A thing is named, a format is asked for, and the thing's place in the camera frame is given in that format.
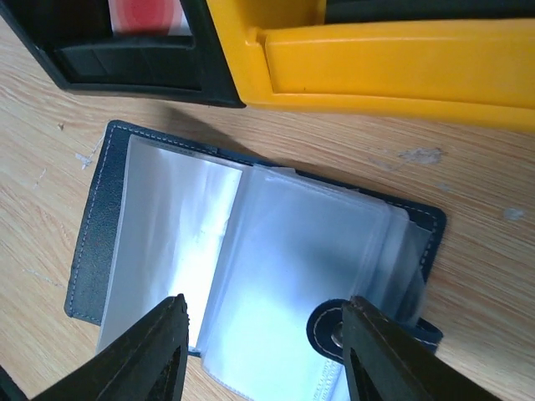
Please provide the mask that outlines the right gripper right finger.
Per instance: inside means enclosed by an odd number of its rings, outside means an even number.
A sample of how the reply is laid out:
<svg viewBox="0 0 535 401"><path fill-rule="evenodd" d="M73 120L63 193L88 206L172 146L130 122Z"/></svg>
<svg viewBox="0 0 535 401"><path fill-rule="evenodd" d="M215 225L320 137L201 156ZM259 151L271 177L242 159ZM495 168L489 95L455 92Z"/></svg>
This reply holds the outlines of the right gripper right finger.
<svg viewBox="0 0 535 401"><path fill-rule="evenodd" d="M498 399L442 362L364 298L344 302L342 316L350 399Z"/></svg>

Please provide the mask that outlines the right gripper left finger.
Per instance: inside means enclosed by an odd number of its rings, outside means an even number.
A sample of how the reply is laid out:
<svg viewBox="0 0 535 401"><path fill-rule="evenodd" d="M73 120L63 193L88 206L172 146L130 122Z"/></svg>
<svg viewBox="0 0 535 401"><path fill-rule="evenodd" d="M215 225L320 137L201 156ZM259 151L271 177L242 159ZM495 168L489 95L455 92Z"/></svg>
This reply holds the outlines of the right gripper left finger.
<svg viewBox="0 0 535 401"><path fill-rule="evenodd" d="M167 297L37 400L180 400L188 357L186 301Z"/></svg>

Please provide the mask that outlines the dark blue card holder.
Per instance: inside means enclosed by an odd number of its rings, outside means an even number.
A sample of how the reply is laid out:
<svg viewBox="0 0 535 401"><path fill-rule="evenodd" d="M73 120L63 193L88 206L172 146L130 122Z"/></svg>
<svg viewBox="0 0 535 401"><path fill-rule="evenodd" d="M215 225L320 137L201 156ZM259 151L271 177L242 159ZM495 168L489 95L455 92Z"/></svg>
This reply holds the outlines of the dark blue card holder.
<svg viewBox="0 0 535 401"><path fill-rule="evenodd" d="M434 354L425 285L444 212L124 121L105 128L64 310L98 353L168 297L218 383L250 400L346 400L343 302Z"/></svg>

